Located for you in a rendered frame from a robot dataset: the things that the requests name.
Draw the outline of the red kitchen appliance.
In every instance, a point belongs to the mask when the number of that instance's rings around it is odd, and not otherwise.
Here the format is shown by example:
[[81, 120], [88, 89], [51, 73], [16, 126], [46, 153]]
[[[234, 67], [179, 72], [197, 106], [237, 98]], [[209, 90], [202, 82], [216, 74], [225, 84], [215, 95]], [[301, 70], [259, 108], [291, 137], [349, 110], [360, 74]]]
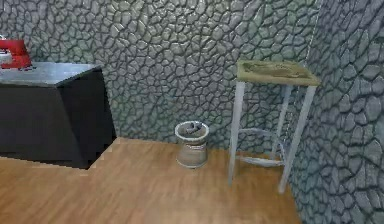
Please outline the red kitchen appliance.
[[11, 55], [10, 62], [2, 62], [2, 69], [24, 69], [32, 65], [25, 42], [22, 39], [0, 38], [0, 49], [7, 50]]

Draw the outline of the tall stool with tan seat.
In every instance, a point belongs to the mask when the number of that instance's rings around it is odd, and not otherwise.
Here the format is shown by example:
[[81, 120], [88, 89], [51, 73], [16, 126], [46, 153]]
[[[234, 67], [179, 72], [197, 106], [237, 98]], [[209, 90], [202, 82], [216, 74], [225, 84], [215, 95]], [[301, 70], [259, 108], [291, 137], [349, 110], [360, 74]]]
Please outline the tall stool with tan seat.
[[[240, 127], [245, 86], [247, 83], [278, 84], [286, 86], [278, 125], [274, 133], [255, 127]], [[279, 182], [278, 191], [280, 194], [285, 192], [295, 159], [295, 154], [301, 140], [301, 136], [307, 121], [316, 89], [319, 85], [320, 80], [307, 68], [296, 62], [259, 60], [239, 60], [237, 62], [235, 99], [232, 113], [229, 148], [229, 185], [231, 185], [233, 182], [235, 161], [239, 159], [240, 161], [259, 165], [262, 167], [283, 166], [283, 174]], [[291, 144], [288, 149], [285, 149], [280, 136], [289, 106], [289, 99], [294, 86], [306, 86], [307, 91], [300, 110], [298, 122], [293, 134]], [[270, 158], [264, 159], [257, 157], [237, 156], [236, 153], [238, 149], [238, 137], [240, 133], [259, 133], [263, 136], [270, 136], [273, 140]]]

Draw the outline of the black counter with grey top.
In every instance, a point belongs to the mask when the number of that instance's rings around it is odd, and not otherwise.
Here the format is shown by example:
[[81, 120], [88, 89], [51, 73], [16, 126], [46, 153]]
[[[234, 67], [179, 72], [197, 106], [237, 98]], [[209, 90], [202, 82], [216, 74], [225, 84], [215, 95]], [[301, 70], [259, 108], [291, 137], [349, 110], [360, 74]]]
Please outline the black counter with grey top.
[[87, 169], [115, 139], [99, 65], [0, 69], [0, 156]]

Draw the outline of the grey round waste bin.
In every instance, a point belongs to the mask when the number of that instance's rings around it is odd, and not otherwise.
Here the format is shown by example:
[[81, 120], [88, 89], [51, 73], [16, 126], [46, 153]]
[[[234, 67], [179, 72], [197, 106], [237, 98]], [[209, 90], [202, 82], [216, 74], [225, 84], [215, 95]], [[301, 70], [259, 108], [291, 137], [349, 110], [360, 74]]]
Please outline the grey round waste bin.
[[180, 143], [176, 161], [183, 167], [195, 169], [208, 160], [207, 137], [209, 127], [200, 121], [192, 120], [176, 125], [174, 133]]

